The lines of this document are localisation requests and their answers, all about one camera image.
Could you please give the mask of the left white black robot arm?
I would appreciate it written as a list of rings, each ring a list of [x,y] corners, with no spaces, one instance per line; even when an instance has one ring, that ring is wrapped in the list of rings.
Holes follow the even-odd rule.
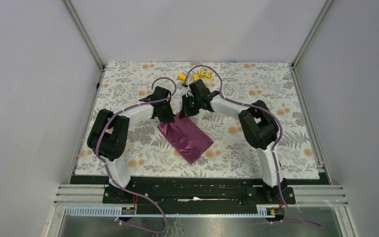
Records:
[[[126,148],[130,127],[149,119],[158,118],[161,122],[174,121],[170,106],[170,90],[156,86],[154,92],[139,100],[136,105],[117,113],[101,109],[93,123],[87,146],[106,168],[109,183],[116,186],[114,196],[122,203],[133,198],[133,190],[127,186],[131,180],[127,165],[121,157]]]

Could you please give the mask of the purple cloth napkin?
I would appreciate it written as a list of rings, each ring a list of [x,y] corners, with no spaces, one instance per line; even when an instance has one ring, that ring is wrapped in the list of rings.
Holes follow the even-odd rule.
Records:
[[[191,119],[181,117],[180,113],[173,122],[160,123],[157,128],[189,164],[197,161],[214,143]]]

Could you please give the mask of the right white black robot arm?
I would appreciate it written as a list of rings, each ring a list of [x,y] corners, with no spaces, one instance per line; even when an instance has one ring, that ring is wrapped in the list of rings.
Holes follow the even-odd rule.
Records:
[[[195,116],[203,109],[224,114],[240,122],[245,140],[255,148],[259,157],[264,199],[269,203],[278,202],[283,197],[283,177],[275,153],[280,124],[264,101],[258,100],[253,104],[234,101],[218,90],[210,91],[200,79],[189,84],[184,82],[183,86],[188,91],[182,96],[181,117]]]

